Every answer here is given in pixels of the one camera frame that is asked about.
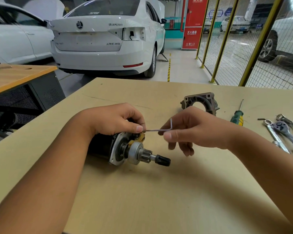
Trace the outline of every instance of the fingernail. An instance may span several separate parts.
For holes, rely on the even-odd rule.
[[[172,139],[172,134],[169,132],[164,133],[164,140],[171,140]]]
[[[142,131],[143,131],[143,127],[142,126],[137,126],[136,133],[141,133]]]

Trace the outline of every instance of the combination wrench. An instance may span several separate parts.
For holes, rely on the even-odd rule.
[[[284,145],[280,137],[277,135],[277,133],[273,129],[273,122],[271,120],[264,120],[263,125],[267,127],[270,134],[274,138],[276,142],[273,142],[275,145],[279,146],[281,149],[283,149],[285,152],[290,153],[287,147]]]
[[[285,115],[283,114],[279,114],[276,116],[277,121],[283,121],[286,124],[288,124],[289,126],[291,126],[293,128],[293,121],[291,121],[290,119],[286,118]]]
[[[278,132],[283,134],[285,137],[289,139],[289,141],[293,143],[293,135],[290,133],[289,126],[285,122],[275,122],[272,127],[274,130],[277,130]]]

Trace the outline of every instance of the wooden table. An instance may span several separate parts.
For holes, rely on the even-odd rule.
[[[0,112],[18,114],[18,129],[65,98],[56,66],[0,64]]]
[[[217,116],[230,120],[244,99],[244,126],[270,141],[257,118],[293,120],[293,90],[96,78],[0,142],[0,201],[78,111],[121,102],[140,110],[150,129],[177,113],[184,96],[214,92]],[[70,234],[293,233],[293,226],[229,151],[195,146],[185,157],[156,133],[144,147],[170,167],[88,157],[65,232]]]

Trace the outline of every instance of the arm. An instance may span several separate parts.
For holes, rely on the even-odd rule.
[[[143,129],[141,113],[129,104],[76,114],[1,202],[0,234],[62,233],[92,137],[96,133],[140,133]]]
[[[188,107],[172,121],[173,130],[159,133],[169,142],[169,149],[174,149],[176,142],[186,156],[194,154],[192,143],[229,149],[293,224],[293,155],[245,127],[196,107]],[[162,128],[169,128],[169,122]]]

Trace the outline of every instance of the white car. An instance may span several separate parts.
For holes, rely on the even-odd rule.
[[[203,32],[209,32],[210,30],[211,30],[211,20],[209,18],[205,18]]]
[[[277,55],[293,56],[293,15],[275,21],[258,60],[272,61]]]
[[[164,52],[166,20],[158,15],[149,0],[88,1],[50,22],[53,58],[68,73],[153,77]]]
[[[227,17],[226,19],[222,21],[220,25],[220,32],[226,31],[229,18],[230,17]],[[233,19],[230,31],[247,33],[248,31],[250,31],[250,26],[251,26],[250,22],[247,21],[244,18],[244,16],[236,15]]]
[[[47,21],[0,2],[0,63],[24,64],[51,57],[53,32]]]

